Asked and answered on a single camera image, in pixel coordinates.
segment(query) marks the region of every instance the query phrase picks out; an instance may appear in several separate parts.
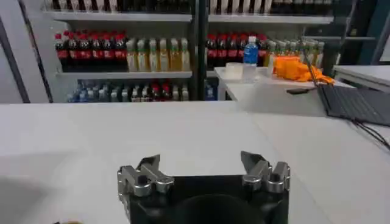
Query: white table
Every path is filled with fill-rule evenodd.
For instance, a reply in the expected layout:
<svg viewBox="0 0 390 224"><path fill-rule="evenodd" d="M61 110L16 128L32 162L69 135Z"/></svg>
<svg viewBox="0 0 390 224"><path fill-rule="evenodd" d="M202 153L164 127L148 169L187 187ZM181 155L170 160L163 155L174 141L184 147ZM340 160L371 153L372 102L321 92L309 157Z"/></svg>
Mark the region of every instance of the white table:
<svg viewBox="0 0 390 224"><path fill-rule="evenodd" d="M325 117L317 92L286 93L307 83L272 82L224 83L332 223L389 223L390 152L348 122ZM371 127L390 141L390 128Z"/></svg>
<svg viewBox="0 0 390 224"><path fill-rule="evenodd" d="M366 87L390 93L389 65L338 65L333 69L337 79L345 79Z"/></svg>
<svg viewBox="0 0 390 224"><path fill-rule="evenodd" d="M128 223L116 171L161 153L168 175L244 173L279 155L235 102L0 105L0 223ZM292 167L289 223L331 224Z"/></svg>

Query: plastic bottle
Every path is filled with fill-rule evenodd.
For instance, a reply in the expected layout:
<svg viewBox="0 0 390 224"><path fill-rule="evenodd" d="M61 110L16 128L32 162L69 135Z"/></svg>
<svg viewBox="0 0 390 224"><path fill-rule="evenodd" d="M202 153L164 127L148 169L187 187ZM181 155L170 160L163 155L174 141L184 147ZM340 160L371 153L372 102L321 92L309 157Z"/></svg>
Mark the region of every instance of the plastic bottle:
<svg viewBox="0 0 390 224"><path fill-rule="evenodd" d="M237 59L238 47L237 47L237 35L233 34L230 41L227 43L227 59L226 61L235 62Z"/></svg>
<svg viewBox="0 0 390 224"><path fill-rule="evenodd" d="M115 52L110 36L108 34L103 36L103 54L107 70L112 70L112 67L115 65Z"/></svg>
<svg viewBox="0 0 390 224"><path fill-rule="evenodd" d="M57 33L55 36L55 50L57 51L58 59L61 62L62 69L66 69L68 66L69 52L66 49L64 41L61 39L61 34Z"/></svg>
<svg viewBox="0 0 390 224"><path fill-rule="evenodd" d="M268 65L267 65L268 77L271 77L272 73L274 72L275 52L276 52L276 43L273 41L270 41L269 42Z"/></svg>
<svg viewBox="0 0 390 224"><path fill-rule="evenodd" d="M140 72L147 72L149 71L148 67L148 57L147 57L147 52L145 49L145 41L144 40L139 40L137 42L137 48L138 48L138 70Z"/></svg>
<svg viewBox="0 0 390 224"><path fill-rule="evenodd" d="M149 41L150 53L149 53L149 64L152 72L158 72L158 53L157 53L157 42L155 39Z"/></svg>
<svg viewBox="0 0 390 224"><path fill-rule="evenodd" d="M207 38L207 69L213 70L215 67L215 61L217 57L217 44L216 37L214 35L209 35Z"/></svg>
<svg viewBox="0 0 390 224"><path fill-rule="evenodd" d="M186 38L182 38L182 70L190 71L190 53L188 52L188 41Z"/></svg>
<svg viewBox="0 0 390 224"><path fill-rule="evenodd" d="M88 69L91 65L92 60L92 49L91 43L87 39L85 34L80 36L80 62L84 69Z"/></svg>
<svg viewBox="0 0 390 224"><path fill-rule="evenodd" d="M227 48L226 48L226 35L220 35L218 38L218 46L217 46L217 59L216 66L217 67L225 67L226 66L226 57L227 57Z"/></svg>
<svg viewBox="0 0 390 224"><path fill-rule="evenodd" d="M182 59L179 53L179 44L175 38L171 39L171 70L172 71L181 71L182 70Z"/></svg>
<svg viewBox="0 0 390 224"><path fill-rule="evenodd" d="M115 37L115 59L118 69L121 71L126 70L127 67L127 51L126 42L123 35L117 35Z"/></svg>
<svg viewBox="0 0 390 224"><path fill-rule="evenodd" d="M250 36L249 42L245 46L243 63L246 65L256 67L257 57L258 57L258 48L256 45L256 37Z"/></svg>
<svg viewBox="0 0 390 224"><path fill-rule="evenodd" d="M169 53L166 48L166 39L160 40L160 71L169 71Z"/></svg>
<svg viewBox="0 0 390 224"><path fill-rule="evenodd" d="M239 45L238 45L238 53L236 62L242 63L244 60L244 50L247 45L248 36L245 34L241 34Z"/></svg>
<svg viewBox="0 0 390 224"><path fill-rule="evenodd" d="M135 50L135 39L132 38L126 43L127 48L127 67L129 72L137 72L138 71L138 61L137 61L137 52Z"/></svg>

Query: black cable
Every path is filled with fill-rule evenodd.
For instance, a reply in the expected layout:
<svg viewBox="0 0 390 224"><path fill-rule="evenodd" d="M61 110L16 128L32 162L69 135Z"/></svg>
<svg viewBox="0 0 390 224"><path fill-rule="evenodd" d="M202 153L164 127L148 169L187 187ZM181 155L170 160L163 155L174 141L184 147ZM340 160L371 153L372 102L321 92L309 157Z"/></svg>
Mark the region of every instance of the black cable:
<svg viewBox="0 0 390 224"><path fill-rule="evenodd" d="M351 122L354 125L356 125L357 127L359 127L362 130L364 130L366 133L368 133L372 137L374 137L379 143L384 145L390 151L390 144L389 144L389 142L381 134L379 134L379 132L377 132L373 128L368 127L367 125L365 125L364 123L362 123L360 121L351 120Z"/></svg>

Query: bottle label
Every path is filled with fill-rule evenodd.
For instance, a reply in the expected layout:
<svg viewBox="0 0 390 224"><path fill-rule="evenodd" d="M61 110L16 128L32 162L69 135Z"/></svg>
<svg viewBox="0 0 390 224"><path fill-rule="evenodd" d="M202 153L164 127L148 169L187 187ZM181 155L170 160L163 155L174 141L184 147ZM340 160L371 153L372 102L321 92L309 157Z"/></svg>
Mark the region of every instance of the bottle label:
<svg viewBox="0 0 390 224"><path fill-rule="evenodd" d="M188 52L182 52L182 69L183 71L190 70L190 56Z"/></svg>
<svg viewBox="0 0 390 224"><path fill-rule="evenodd" d="M82 59L91 59L92 53L91 51L80 51L80 57Z"/></svg>
<svg viewBox="0 0 390 224"><path fill-rule="evenodd" d="M69 53L67 50L60 50L60 51L57 51L57 56L59 59L64 59L64 58L68 58L69 57Z"/></svg>
<svg viewBox="0 0 390 224"><path fill-rule="evenodd" d="M127 65L129 67L130 72L137 71L137 66L135 64L135 55L134 54L127 54Z"/></svg>
<svg viewBox="0 0 390 224"><path fill-rule="evenodd" d="M228 50L227 51L227 56L230 58L235 58L237 57L238 50Z"/></svg>
<svg viewBox="0 0 390 224"><path fill-rule="evenodd" d="M92 51L92 55L93 55L93 58L96 58L96 59L102 59L102 58L104 58L103 51L96 51L96 50L93 50L93 51Z"/></svg>
<svg viewBox="0 0 390 224"><path fill-rule="evenodd" d="M265 55L266 55L266 51L264 51L264 50L260 50L260 51L258 51L258 56L259 57L264 57Z"/></svg>
<svg viewBox="0 0 390 224"><path fill-rule="evenodd" d="M207 57L209 58L216 58L217 57L217 50L208 50L207 51Z"/></svg>
<svg viewBox="0 0 390 224"><path fill-rule="evenodd" d="M243 58L244 57L244 50L238 50L238 56Z"/></svg>
<svg viewBox="0 0 390 224"><path fill-rule="evenodd" d="M149 63L151 65L151 71L157 72L157 55L156 54L149 55Z"/></svg>
<svg viewBox="0 0 390 224"><path fill-rule="evenodd" d="M113 59L114 58L114 51L113 50L107 50L104 52L104 58L106 59Z"/></svg>
<svg viewBox="0 0 390 224"><path fill-rule="evenodd" d="M218 50L218 57L219 58L226 58L227 50Z"/></svg>
<svg viewBox="0 0 390 224"><path fill-rule="evenodd" d="M160 66L161 66L161 71L168 71L168 57L167 55L160 55Z"/></svg>
<svg viewBox="0 0 390 224"><path fill-rule="evenodd" d="M117 59L125 59L126 58L126 50L116 50L115 58Z"/></svg>
<svg viewBox="0 0 390 224"><path fill-rule="evenodd" d="M138 67L140 71L146 70L146 61L145 61L145 55L139 55L138 56Z"/></svg>

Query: orange towel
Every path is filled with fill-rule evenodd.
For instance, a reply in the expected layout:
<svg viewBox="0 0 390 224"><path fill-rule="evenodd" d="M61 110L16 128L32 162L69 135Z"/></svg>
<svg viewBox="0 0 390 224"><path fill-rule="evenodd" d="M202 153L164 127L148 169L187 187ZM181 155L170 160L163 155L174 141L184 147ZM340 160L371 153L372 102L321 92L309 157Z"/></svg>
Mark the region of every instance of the orange towel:
<svg viewBox="0 0 390 224"><path fill-rule="evenodd" d="M311 66L311 70L318 82L334 83L335 81L322 74L321 70ZM274 63L274 73L277 77L293 80L297 82L312 81L308 66L299 62L298 57L276 57Z"/></svg>

